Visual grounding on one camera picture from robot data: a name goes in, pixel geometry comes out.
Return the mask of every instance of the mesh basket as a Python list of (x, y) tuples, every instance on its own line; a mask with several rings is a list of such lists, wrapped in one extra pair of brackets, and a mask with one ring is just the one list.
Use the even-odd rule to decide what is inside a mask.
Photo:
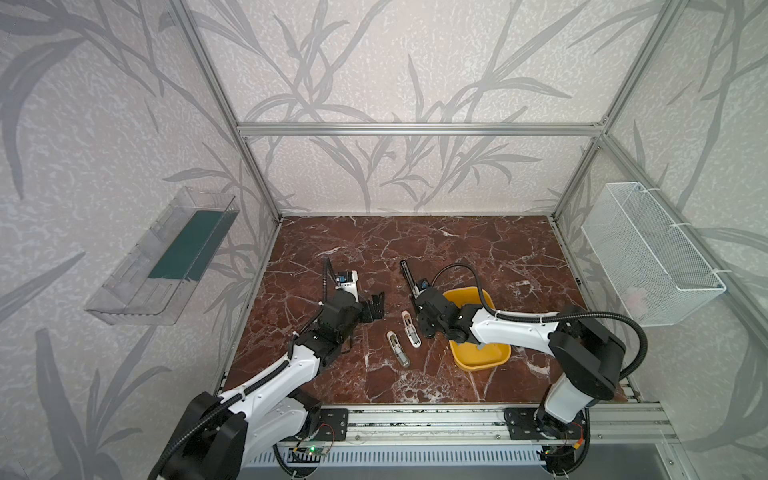
[(581, 229), (624, 308), (643, 326), (678, 323), (725, 291), (642, 184), (605, 184)]

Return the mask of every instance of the marble surface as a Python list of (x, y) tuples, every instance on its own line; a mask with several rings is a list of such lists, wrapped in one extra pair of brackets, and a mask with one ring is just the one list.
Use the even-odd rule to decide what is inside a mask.
[[(546, 217), (293, 217), (286, 218), (253, 305), (226, 388), (258, 373), (285, 353), (286, 341), (316, 311), (322, 297), (322, 258), (355, 269), (363, 298), (386, 293), (386, 317), (361, 324), (353, 347), (303, 388), (324, 402), (538, 402), (561, 374), (551, 357), (513, 348), (504, 365), (466, 373), (438, 333), (413, 348), (400, 312), (411, 310), (399, 268), (431, 279), (443, 266), (473, 265), (498, 308), (527, 312), (584, 305)], [(454, 269), (439, 287), (473, 285)], [(403, 369), (386, 342), (397, 333), (411, 359)]]

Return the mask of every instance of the yellow plastic bin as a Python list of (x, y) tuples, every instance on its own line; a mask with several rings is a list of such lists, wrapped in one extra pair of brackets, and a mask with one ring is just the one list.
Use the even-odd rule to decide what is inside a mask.
[[(482, 291), (488, 306), (495, 309), (493, 300), (488, 292)], [(480, 303), (478, 289), (474, 286), (455, 288), (444, 293), (445, 298), (461, 308), (465, 303)], [(487, 343), (482, 349), (474, 343), (458, 343), (451, 340), (451, 352), (456, 365), (465, 372), (477, 372), (478, 370), (491, 369), (506, 363), (512, 355), (512, 347), (504, 343)]]

